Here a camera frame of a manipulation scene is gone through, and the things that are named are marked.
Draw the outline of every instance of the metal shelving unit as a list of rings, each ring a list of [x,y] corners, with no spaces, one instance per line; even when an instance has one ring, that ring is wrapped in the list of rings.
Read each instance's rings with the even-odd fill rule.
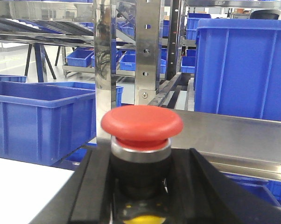
[[[136,72],[121,71],[122,75],[135,77],[135,102],[138,104],[159,105],[167,96],[168,92],[175,90],[176,86],[185,79],[183,74],[177,72],[179,64],[179,51],[182,45],[193,46],[193,40],[183,40],[183,26],[186,6],[191,7],[243,7],[243,8],[273,8],[281,9],[281,2],[270,1],[229,1],[229,0],[171,0],[171,24],[168,39],[168,67],[167,79],[159,86],[159,63],[157,58],[159,47],[166,43],[166,40],[159,36],[159,27],[162,26],[163,1],[150,0],[143,3],[136,3]],[[0,41],[20,42],[38,44],[38,58],[41,66],[38,69],[39,76],[45,76],[44,49],[42,44],[58,46],[94,46],[96,62],[98,66],[94,69],[96,80],[97,97],[97,124],[102,116],[115,106],[116,99],[116,63],[111,63],[114,57],[114,45],[116,40],[115,0],[97,0],[97,3],[70,3],[70,2],[37,2],[37,1],[5,1],[0,0],[0,18],[25,19],[42,22],[53,27],[52,22],[58,28],[63,28],[61,34],[24,30],[20,27],[10,29],[9,26],[0,26]],[[96,23],[95,36],[83,30],[75,29],[74,22]],[[74,70],[70,66],[63,66],[67,70]],[[93,72],[91,68],[79,68],[81,72]],[[259,177],[281,180],[281,123],[275,121],[251,120],[245,118],[233,118],[221,115],[201,114],[188,111],[178,112],[185,123],[183,133],[173,139],[173,147],[198,147],[207,155],[210,161],[223,171],[236,172],[244,175],[256,174]],[[256,130],[260,134],[252,139],[245,131],[232,132],[237,127],[245,130],[254,130],[256,124],[261,127]],[[223,136],[228,132],[229,140],[221,141],[214,136],[214,130],[219,130]],[[100,128],[97,130],[98,142],[108,140]],[[270,144],[270,133],[279,133],[275,147],[275,157],[271,156],[272,144]],[[243,150],[241,142],[250,150]],[[262,170],[254,172],[263,163]]]

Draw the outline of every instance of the bolt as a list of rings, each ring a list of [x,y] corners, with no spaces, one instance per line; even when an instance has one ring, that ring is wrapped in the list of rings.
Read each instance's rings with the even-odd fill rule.
[[[144,93],[142,94],[142,97],[143,97],[144,99],[147,99],[147,98],[148,98],[148,94],[147,94],[146,92],[144,92]]]

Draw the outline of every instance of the emergency stop button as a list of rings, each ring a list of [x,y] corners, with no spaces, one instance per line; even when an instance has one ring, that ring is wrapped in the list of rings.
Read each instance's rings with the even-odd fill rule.
[[[106,113],[101,126],[115,136],[122,147],[148,151],[163,148],[168,138],[182,131],[183,122],[179,115],[166,108],[130,105]]]

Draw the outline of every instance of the stainless steel post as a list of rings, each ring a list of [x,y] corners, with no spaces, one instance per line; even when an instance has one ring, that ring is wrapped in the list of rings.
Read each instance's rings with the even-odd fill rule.
[[[170,32],[168,41],[168,67],[166,79],[170,80],[180,70],[182,39],[185,34],[186,2],[185,0],[172,0],[170,13]]]
[[[136,3],[134,103],[148,104],[159,88],[164,0]]]
[[[95,0],[95,82],[97,140],[110,139],[100,126],[102,117],[116,107],[116,0]]]
[[[46,73],[46,60],[45,60],[44,45],[36,43],[36,44],[34,44],[34,49],[35,49],[38,82],[46,83],[47,82],[47,73]]]

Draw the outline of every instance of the blue container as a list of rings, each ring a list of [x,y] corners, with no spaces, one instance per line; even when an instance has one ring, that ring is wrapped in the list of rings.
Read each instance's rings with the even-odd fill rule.
[[[122,59],[120,60],[120,70],[126,71],[135,71],[135,62],[136,57],[135,55],[125,54]],[[166,60],[161,59],[160,62],[160,73],[164,74],[166,71]]]
[[[269,181],[267,187],[271,191],[271,193],[275,196],[275,198],[281,202],[281,182]]]
[[[168,49],[167,48],[162,48],[161,49],[161,59],[163,60],[167,60],[167,56],[168,56]]]
[[[52,165],[92,139],[95,93],[0,82],[0,158]]]
[[[197,30],[196,29],[186,29],[186,35],[187,40],[195,40],[197,38]]]
[[[268,180],[260,179],[260,178],[254,178],[254,177],[248,177],[248,176],[241,176],[236,174],[225,174],[226,177],[233,180],[234,182],[240,182],[240,183],[249,183],[249,184],[256,184],[256,185],[267,185]]]
[[[63,86],[63,87],[70,87],[70,88],[78,88],[78,89],[87,89],[87,90],[96,90],[96,85],[94,83],[81,83],[81,82],[53,82],[53,83],[38,83],[38,84],[45,84],[45,85],[55,85],[55,86]],[[117,106],[122,105],[122,93],[124,87],[117,86]]]
[[[27,80],[26,76],[0,75],[0,81],[25,83],[26,80]]]
[[[262,199],[263,201],[266,201],[273,206],[281,207],[281,204],[275,199],[275,197],[264,185],[243,182],[237,182],[237,184],[243,187],[245,190],[251,192],[253,195]]]
[[[88,146],[96,146],[95,143],[87,143]],[[88,149],[85,148],[79,148],[78,150],[71,153],[65,160],[73,161],[73,162],[81,162],[81,160],[84,158],[86,152]]]
[[[188,13],[186,30],[187,29],[196,29],[198,26],[198,22],[201,19],[210,19],[210,14],[201,14],[201,13]]]
[[[197,50],[192,50],[192,49],[186,50],[186,56],[187,57],[195,57],[196,52],[197,52]]]
[[[211,15],[210,14],[205,14],[205,13],[188,13],[188,18],[211,19]]]
[[[169,21],[168,20],[163,21],[163,36],[164,37],[169,36]]]
[[[88,67],[91,64],[91,56],[94,54],[93,50],[77,49],[66,56],[69,66]]]
[[[204,19],[197,30],[195,111],[281,121],[281,20]]]
[[[167,65],[167,61],[166,60],[163,60],[161,59],[160,61],[160,73],[161,74],[165,74],[165,71],[166,71],[166,65]]]
[[[186,73],[195,73],[195,62],[196,57],[182,57],[180,71]]]
[[[117,24],[118,24],[118,26],[117,26],[118,30],[122,31],[122,28],[121,28],[121,27],[124,26],[126,23],[127,23],[126,21],[117,22]]]
[[[123,26],[120,27],[122,32],[129,35],[129,36],[134,36],[134,27],[131,23],[127,23]]]
[[[122,51],[117,50],[116,61],[118,62],[120,57],[122,57]],[[95,68],[95,54],[91,56],[91,66]]]
[[[135,55],[125,54],[120,60],[120,69],[126,71],[135,71]]]
[[[135,50],[127,50],[125,55],[135,55]]]

